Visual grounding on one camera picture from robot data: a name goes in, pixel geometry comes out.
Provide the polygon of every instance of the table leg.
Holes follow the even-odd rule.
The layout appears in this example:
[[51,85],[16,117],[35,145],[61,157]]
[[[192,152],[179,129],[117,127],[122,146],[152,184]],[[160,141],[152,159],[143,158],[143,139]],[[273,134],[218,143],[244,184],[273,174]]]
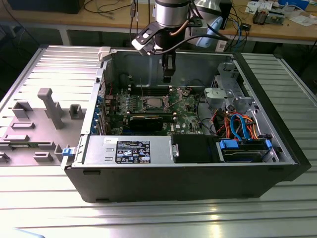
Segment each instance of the table leg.
[[11,26],[1,26],[1,28],[5,31],[5,33],[10,37],[10,38],[15,38],[16,34],[13,30],[13,27]]
[[68,35],[68,32],[66,29],[59,29],[61,40],[63,41],[63,45],[65,46],[71,46],[71,40]]

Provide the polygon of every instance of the power cable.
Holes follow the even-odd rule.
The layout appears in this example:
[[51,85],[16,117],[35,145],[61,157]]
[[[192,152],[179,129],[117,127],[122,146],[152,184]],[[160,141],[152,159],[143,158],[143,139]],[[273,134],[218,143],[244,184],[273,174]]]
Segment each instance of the power cable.
[[136,11],[136,21],[137,21],[137,34],[139,33],[139,0],[136,0],[137,11]]
[[107,10],[107,11],[102,11],[102,10],[100,10],[100,11],[91,11],[91,10],[87,9],[87,5],[88,5],[89,3],[91,3],[92,1],[94,1],[94,0],[89,0],[88,2],[86,2],[86,3],[84,4],[84,9],[85,9],[86,11],[88,11],[88,12],[91,12],[91,13],[109,13],[109,12],[117,11],[117,10],[120,10],[120,9],[122,9],[122,8],[131,6],[131,4],[129,4],[129,5],[121,6],[121,7],[112,9],[112,10]]
[[298,71],[298,75],[301,76],[305,69],[311,64],[311,62],[315,59],[315,57],[317,56],[317,51],[315,52],[315,54],[312,55],[313,50],[315,45],[317,44],[317,39],[315,40],[314,44],[312,45],[312,47],[309,49],[308,52],[308,57],[306,59],[306,61],[302,64],[302,66],[300,67],[299,71]]
[[131,17],[131,21],[130,21],[130,28],[129,28],[129,38],[130,38],[130,43],[132,42],[132,24],[133,24],[133,19],[135,17],[137,11],[137,3],[136,0],[133,0],[132,4],[131,4],[131,9],[130,9],[130,17]]
[[151,7],[150,7],[150,0],[148,0],[148,18],[149,18],[149,24],[151,22]]
[[216,40],[224,40],[223,37],[220,36],[214,36],[214,35],[198,35],[198,36],[190,36],[188,38],[186,38],[185,40],[182,40],[181,42],[177,43],[175,46],[171,47],[170,49],[166,50],[166,51],[161,51],[161,52],[153,52],[154,55],[163,55],[166,54],[170,51],[176,50],[178,47],[180,47],[182,44],[195,39],[195,38],[201,38],[201,37],[206,37],[206,38],[211,38],[211,39],[216,39]]
[[98,14],[99,14],[100,16],[104,16],[104,17],[107,17],[107,18],[109,18],[109,19],[111,19],[111,20],[114,20],[114,17],[113,17],[113,16],[109,16],[109,15],[112,15],[112,14],[113,14],[112,12],[106,13],[106,14],[109,14],[109,15],[103,15],[101,8],[104,7],[104,6],[116,5],[116,4],[119,3],[119,2],[120,2],[120,0],[118,0],[117,2],[112,3],[112,4],[104,4],[104,5],[102,5],[102,6],[98,6],[98,1],[95,0],[95,5],[96,5],[96,9],[97,9],[97,11],[98,11]]

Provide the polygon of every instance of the cable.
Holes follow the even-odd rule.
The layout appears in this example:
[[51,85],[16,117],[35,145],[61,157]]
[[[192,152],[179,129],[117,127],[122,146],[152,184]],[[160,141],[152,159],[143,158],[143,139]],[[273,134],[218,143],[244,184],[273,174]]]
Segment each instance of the cable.
[[154,52],[153,54],[154,55],[164,55],[170,51],[173,51],[173,50],[176,50],[178,47],[180,47],[182,44],[192,40],[192,39],[195,39],[195,38],[200,38],[200,37],[206,37],[206,38],[212,38],[212,39],[217,39],[217,40],[224,40],[222,37],[220,36],[214,36],[214,35],[198,35],[198,36],[191,36],[191,37],[188,37],[186,38],[185,40],[179,42],[178,44],[176,44],[175,46],[171,47],[170,49],[166,50],[166,51],[161,51],[161,52]]
[[170,35],[170,36],[176,36],[176,35],[178,35],[180,32],[182,32],[182,31],[187,27],[188,23],[189,23],[189,20],[186,20],[186,21],[184,22],[184,24],[183,24],[177,31],[171,32],[169,35]]
[[138,31],[139,31],[139,0],[136,0],[137,1],[137,14],[136,14],[136,20],[137,20],[137,34],[138,34]]
[[21,40],[22,40],[22,36],[23,36],[24,32],[25,32],[25,30],[24,30],[24,31],[22,32],[22,34],[20,35],[20,40],[19,40],[19,43],[18,43],[18,51],[19,51],[19,54],[20,54],[20,55],[22,55],[22,54],[21,54],[21,51],[20,51],[20,44],[21,44]]
[[132,42],[132,36],[131,36],[131,31],[132,31],[132,23],[133,23],[133,17],[131,17],[131,21],[130,21],[130,28],[129,28],[129,37],[130,37],[130,43]]
[[196,114],[197,114],[198,121],[202,124],[202,126],[203,126],[204,128],[206,128],[206,129],[209,131],[210,134],[212,134],[212,131],[210,130],[210,128],[208,128],[208,126],[206,126],[205,124],[203,124],[203,122],[202,122],[203,120],[200,120],[199,114],[198,114],[198,106],[199,106],[199,103],[200,103],[200,100],[201,100],[203,94],[204,94],[204,92],[202,92],[202,93],[200,94],[200,97],[199,97],[199,99],[198,99],[198,103],[197,103],[197,106],[196,106],[196,107],[197,107],[197,109],[196,109]]
[[241,29],[240,29],[239,23],[238,23],[237,21],[232,20],[232,22],[233,22],[233,23],[235,23],[235,24],[237,25],[237,27],[238,27],[238,34],[239,34],[237,44],[236,44],[236,45],[235,45],[235,47],[233,48],[233,52],[235,52],[235,51],[237,50],[237,45],[238,45],[238,44],[239,44],[239,42],[240,42],[240,38],[241,38]]
[[141,80],[141,78],[140,78],[140,87],[141,87],[142,101],[143,101],[144,97],[143,97],[143,89],[142,89],[142,80]]
[[[198,9],[197,9],[197,6],[195,5],[194,0],[190,0],[190,1],[191,1],[192,5],[193,5],[194,8],[195,8],[195,11],[196,11],[197,16],[198,16],[200,19],[203,19],[202,15],[200,14],[200,12],[199,12]],[[219,33],[218,31],[216,31],[215,29],[213,29],[208,23],[206,23],[206,24],[207,24],[208,28],[209,28],[211,31],[213,31],[213,32],[214,32],[215,34],[217,34],[218,36],[221,36],[221,37],[223,38],[223,41],[227,41],[227,40],[228,40],[227,37],[225,37],[224,35],[222,35],[222,34]]]
[[148,0],[148,18],[149,18],[149,24],[151,22],[151,8],[150,8],[150,0]]
[[317,52],[316,52],[316,54],[314,54],[312,57],[310,57],[309,55],[313,52],[313,49],[314,49],[314,46],[316,45],[316,43],[317,43],[317,39],[315,40],[314,44],[313,44],[312,47],[310,48],[310,50],[309,50],[309,52],[308,52],[308,57],[307,57],[307,59],[304,61],[304,63],[302,64],[302,66],[301,66],[300,69],[298,70],[298,76],[301,76],[301,75],[304,73],[305,69],[310,65],[310,62],[311,62],[312,60],[314,60],[314,58],[315,58]]
[[201,81],[200,79],[197,79],[197,78],[194,78],[194,79],[191,79],[191,80],[187,81],[187,83],[185,84],[185,87],[189,87],[189,86],[188,86],[188,83],[193,82],[193,81],[198,81],[198,82],[200,82],[205,88],[207,88],[207,86],[204,84],[204,82]]
[[111,93],[112,93],[112,83],[110,83],[110,85],[111,85],[111,88],[110,88],[110,92],[109,92],[109,95],[108,95],[108,96],[110,96]]
[[28,35],[36,42],[36,44],[39,46],[40,43],[30,34],[30,32],[28,32],[24,26],[22,26],[22,24],[11,14],[11,12],[9,12],[8,8],[6,7],[6,5],[4,4],[4,1],[2,1],[3,7],[5,8],[6,12],[9,13],[9,15],[13,18],[13,20],[16,21],[16,23],[18,23],[25,31],[26,33],[28,33]]
[[258,139],[257,133],[256,133],[256,125],[253,124],[253,132],[256,139]]
[[241,137],[234,130],[233,121],[234,121],[235,117],[238,117],[240,119],[240,121],[241,121],[241,127],[242,127],[244,138],[249,139],[250,136],[249,136],[249,134],[247,132],[246,124],[245,124],[245,122],[243,120],[243,117],[241,115],[238,115],[238,114],[232,115],[232,117],[230,119],[230,129],[231,129],[232,134],[234,134],[238,139],[242,140]]
[[99,14],[100,16],[104,16],[104,17],[107,17],[107,18],[109,18],[109,19],[111,19],[111,20],[114,20],[114,17],[113,17],[113,16],[103,15],[101,8],[104,7],[104,6],[116,5],[118,2],[119,2],[119,0],[118,0],[117,2],[115,2],[115,3],[112,3],[112,4],[104,4],[104,5],[102,5],[102,6],[98,6],[98,2],[97,2],[97,0],[95,0],[95,5],[96,5],[96,9],[97,9],[97,11],[98,11],[98,14]]
[[211,118],[204,118],[201,121],[204,121],[204,120],[211,120]]
[[88,2],[86,2],[86,3],[84,4],[84,9],[85,9],[86,11],[88,11],[88,12],[91,12],[91,13],[109,13],[109,12],[112,12],[112,11],[117,11],[117,10],[120,10],[120,9],[122,9],[122,8],[131,6],[131,4],[129,4],[129,5],[121,6],[121,7],[118,7],[118,8],[112,9],[112,10],[108,10],[108,11],[91,11],[91,10],[87,9],[87,4],[91,3],[92,1],[94,1],[94,0],[89,0]]
[[130,9],[130,17],[131,17],[130,28],[129,28],[130,43],[132,42],[131,31],[132,31],[132,23],[133,23],[133,19],[135,17],[136,9],[137,9],[136,0],[133,0],[133,2],[131,4],[131,9]]

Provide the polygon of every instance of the side panel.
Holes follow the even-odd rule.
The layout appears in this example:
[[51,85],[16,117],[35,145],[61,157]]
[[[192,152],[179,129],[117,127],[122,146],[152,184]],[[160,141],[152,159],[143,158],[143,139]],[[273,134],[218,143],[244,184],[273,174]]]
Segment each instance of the side panel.
[[[299,175],[307,171],[311,167],[311,164],[309,163],[305,154],[303,153],[298,143],[294,139],[293,135],[287,128],[285,122],[283,121],[279,113],[277,112],[272,101],[270,100],[268,95],[265,93],[260,82],[254,75],[253,70],[251,70],[250,67],[248,66],[248,62],[244,59],[244,57],[241,54],[236,54],[235,58],[237,59],[237,62],[239,66],[241,67],[241,70],[244,74],[243,79],[246,81],[248,87],[250,87],[249,89],[252,91],[252,94],[254,95],[255,100],[260,102],[259,104],[260,109],[262,107],[263,111],[266,112],[268,119],[273,124],[276,132],[278,133],[280,139],[285,145],[288,153],[290,154],[292,159],[300,165],[297,167],[297,170],[295,173],[290,174],[287,178],[284,178],[284,181],[293,181]],[[266,64],[268,63],[268,60],[266,62],[260,61],[259,63]]]
[[67,168],[86,202],[260,197],[296,169],[285,166]]

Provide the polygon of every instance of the black cable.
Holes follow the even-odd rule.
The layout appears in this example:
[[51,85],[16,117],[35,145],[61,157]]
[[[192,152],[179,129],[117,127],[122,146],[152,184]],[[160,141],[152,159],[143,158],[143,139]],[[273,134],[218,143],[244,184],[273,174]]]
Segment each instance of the black cable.
[[175,46],[171,47],[170,49],[166,50],[166,51],[161,51],[161,52],[153,52],[154,55],[164,55],[170,51],[176,50],[178,47],[180,47],[182,44],[195,39],[195,38],[201,38],[201,37],[206,37],[206,38],[211,38],[211,39],[216,39],[216,40],[222,40],[224,41],[224,39],[220,36],[214,36],[214,35],[198,35],[198,36],[191,36],[186,38],[185,40],[182,40],[181,42],[179,42],[178,44],[176,44]]
[[204,128],[206,128],[206,129],[209,131],[209,133],[211,134],[212,131],[210,130],[210,128],[208,128],[208,126],[206,126],[205,124],[203,124],[203,120],[205,120],[206,118],[203,119],[203,120],[200,120],[199,114],[198,114],[198,107],[199,107],[199,103],[200,103],[200,100],[201,100],[203,94],[204,94],[204,92],[202,92],[202,93],[200,94],[200,97],[199,97],[199,99],[198,99],[198,103],[197,103],[197,106],[196,106],[196,107],[197,107],[197,108],[196,108],[196,114],[197,114],[197,118],[198,118],[199,123],[201,123],[201,125],[202,125]]
[[198,81],[198,82],[200,82],[200,83],[206,88],[206,85],[204,84],[204,82],[201,81],[200,79],[197,79],[197,78],[194,78],[194,79],[191,79],[191,80],[187,81],[185,87],[192,87],[192,86],[188,86],[188,83],[190,83],[190,82],[192,82],[192,81]]
[[248,35],[249,35],[249,31],[245,31],[246,32],[246,40],[245,40],[245,42],[244,42],[244,44],[243,44],[243,47],[242,47],[242,52],[244,51],[244,47],[246,46],[246,44],[247,44],[247,41],[248,41]]
[[132,42],[132,36],[131,36],[132,23],[133,23],[133,17],[131,17],[131,21],[130,21],[130,28],[129,28],[129,38],[130,38],[130,43]]
[[247,43],[247,38],[248,38],[248,32],[245,30],[245,32],[246,32],[246,36],[245,36],[245,38],[243,38],[241,41],[237,41],[234,45],[232,45],[232,47],[235,47],[237,44],[240,44],[238,47],[237,47],[237,49],[238,48],[240,48],[240,47],[242,47],[242,46],[245,46],[245,44]]
[[122,9],[122,8],[125,8],[125,7],[128,7],[128,6],[131,6],[131,4],[129,4],[129,5],[121,6],[121,7],[118,7],[118,8],[112,9],[112,10],[108,10],[108,11],[91,11],[91,10],[87,9],[87,4],[89,4],[89,3],[92,2],[92,1],[94,1],[94,0],[89,0],[88,2],[86,2],[86,3],[84,4],[84,9],[85,9],[86,11],[88,11],[88,12],[91,12],[91,13],[108,13],[108,12],[117,11],[117,10],[119,10],[119,9]]
[[137,34],[139,33],[139,0],[136,0],[137,1]]
[[113,5],[116,5],[116,4],[118,4],[119,2],[120,2],[120,0],[117,0],[115,3],[104,4],[104,5],[98,6],[97,0],[95,0],[96,9],[97,9],[97,11],[98,11],[98,14],[99,14],[100,16],[104,16],[104,17],[107,17],[107,18],[109,18],[109,19],[111,19],[111,20],[114,20],[114,17],[111,16],[111,15],[113,14],[113,12],[107,12],[107,13],[105,13],[105,14],[107,14],[107,15],[104,15],[104,13],[102,13],[102,9],[101,9],[101,8],[102,8],[102,7],[105,7],[105,6],[113,6]]
[[[235,16],[236,18],[237,18],[237,23],[238,23],[238,25],[240,26],[241,24],[242,24],[242,20],[241,20],[241,18],[237,15],[237,11],[235,10],[235,8],[232,6],[231,7],[233,10],[234,10],[234,12],[235,12],[235,14],[233,14],[233,13],[230,13],[230,15],[233,15],[233,16]],[[224,50],[224,52],[225,51],[227,51],[229,48],[230,48],[230,50],[232,49],[232,47],[235,47],[237,44],[238,44],[238,41],[234,44],[234,45],[232,45],[233,44],[233,42],[234,42],[234,40],[235,40],[235,38],[237,37],[237,35],[238,35],[238,29],[235,27],[235,24],[233,24],[233,27],[234,27],[234,29],[236,29],[236,34],[234,35],[234,37],[233,37],[233,39],[231,40],[231,42],[228,44],[228,46],[227,46],[227,48]]]
[[151,22],[151,8],[150,8],[150,0],[148,0],[148,18],[149,18],[149,24]]
[[[197,9],[197,7],[196,7],[196,5],[195,5],[194,0],[190,0],[190,1],[191,1],[192,5],[194,6],[195,11],[196,11],[198,17],[199,17],[200,19],[203,19],[202,15],[200,14],[200,12],[198,11],[198,9]],[[227,40],[228,40],[227,37],[225,37],[224,35],[222,35],[222,34],[219,33],[218,31],[216,31],[215,29],[213,29],[208,23],[207,23],[207,26],[208,26],[208,28],[209,28],[211,31],[213,31],[215,34],[217,34],[218,36],[223,37],[223,38],[224,38],[223,41],[227,41]]]
[[316,43],[317,43],[317,39],[315,40],[314,44],[310,48],[306,61],[300,67],[300,69],[298,71],[298,76],[302,76],[302,74],[304,73],[305,69],[310,65],[310,62],[312,60],[314,60],[314,58],[317,56],[317,51],[316,51],[316,53],[312,57],[310,57],[310,54],[313,52],[313,49],[314,49],[314,46],[316,45]]
[[132,31],[132,24],[133,24],[133,19],[135,17],[136,10],[137,10],[136,0],[133,0],[131,4],[131,9],[130,9],[130,17],[131,17],[130,28],[129,28],[130,43],[132,42],[131,31]]
[[211,120],[211,118],[204,118],[201,121],[204,121],[204,120]]
[[24,26],[22,26],[22,24],[11,14],[11,12],[9,12],[8,8],[7,8],[6,5],[4,4],[4,1],[3,1],[3,0],[1,0],[1,1],[2,1],[2,4],[3,4],[3,6],[4,6],[6,12],[12,17],[13,20],[16,21],[16,23],[18,23],[18,24],[25,30],[26,33],[28,33],[28,35],[29,35],[29,36],[36,42],[36,44],[39,46],[40,43],[30,34],[30,32],[28,32],[28,31],[25,29]]
[[[12,44],[12,46],[16,49],[16,50],[18,50],[18,47],[14,44],[14,41],[13,41],[13,39],[15,39],[16,37],[10,37],[6,32],[5,32],[5,30],[4,30],[4,28],[0,25],[0,29],[1,29],[1,32],[6,36],[6,37],[8,37],[9,39],[10,39],[10,42],[11,42],[11,44]],[[29,52],[29,51],[27,51],[26,49],[24,49],[24,48],[22,48],[22,47],[20,47],[20,50],[23,50],[23,51],[25,51],[26,53],[29,53],[31,56],[33,55],[33,53],[31,53],[31,52]],[[30,60],[30,58],[28,58],[28,57],[25,57],[25,56],[23,56],[22,54],[20,54],[22,57],[24,57],[24,59],[26,59],[26,60]]]

